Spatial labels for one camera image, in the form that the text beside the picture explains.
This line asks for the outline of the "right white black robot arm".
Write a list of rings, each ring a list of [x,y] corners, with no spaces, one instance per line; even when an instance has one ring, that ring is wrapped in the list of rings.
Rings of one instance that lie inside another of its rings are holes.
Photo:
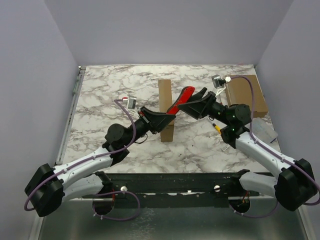
[[[251,110],[246,104],[224,106],[216,101],[216,95],[208,92],[203,98],[188,100],[178,109],[194,119],[211,117],[225,124],[220,130],[223,141],[255,159],[264,166],[270,176],[242,170],[230,182],[229,189],[240,196],[246,191],[255,191],[275,198],[285,209],[295,211],[319,191],[311,164],[286,156],[256,137],[246,125],[251,123]]]

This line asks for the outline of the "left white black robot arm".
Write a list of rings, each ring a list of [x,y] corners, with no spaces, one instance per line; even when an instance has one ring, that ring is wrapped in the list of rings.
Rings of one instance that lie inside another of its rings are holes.
[[[105,135],[105,143],[74,163],[51,167],[43,164],[37,168],[26,185],[24,192],[27,199],[25,211],[36,211],[39,217],[45,217],[57,210],[67,196],[67,190],[81,179],[94,172],[120,163],[129,154],[128,148],[147,132],[162,132],[174,119],[171,110],[155,112],[141,107],[139,118],[129,118],[131,125],[125,127],[112,124]]]

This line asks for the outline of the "brown cardboard express box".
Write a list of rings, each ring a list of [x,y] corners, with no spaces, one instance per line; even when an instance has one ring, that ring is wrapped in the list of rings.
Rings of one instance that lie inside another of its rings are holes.
[[[166,113],[168,108],[172,106],[172,84],[170,79],[158,80],[158,97],[159,97],[159,110]],[[160,139],[163,143],[173,142],[174,139],[174,121],[172,121],[160,133]]]

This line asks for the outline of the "red black utility knife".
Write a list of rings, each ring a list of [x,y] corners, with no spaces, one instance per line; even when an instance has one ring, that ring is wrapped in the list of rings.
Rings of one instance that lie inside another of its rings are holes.
[[[169,115],[176,115],[180,110],[178,108],[179,105],[187,103],[189,98],[193,95],[195,91],[194,86],[186,86],[184,87],[178,98],[175,100],[175,102],[167,109],[166,113]]]

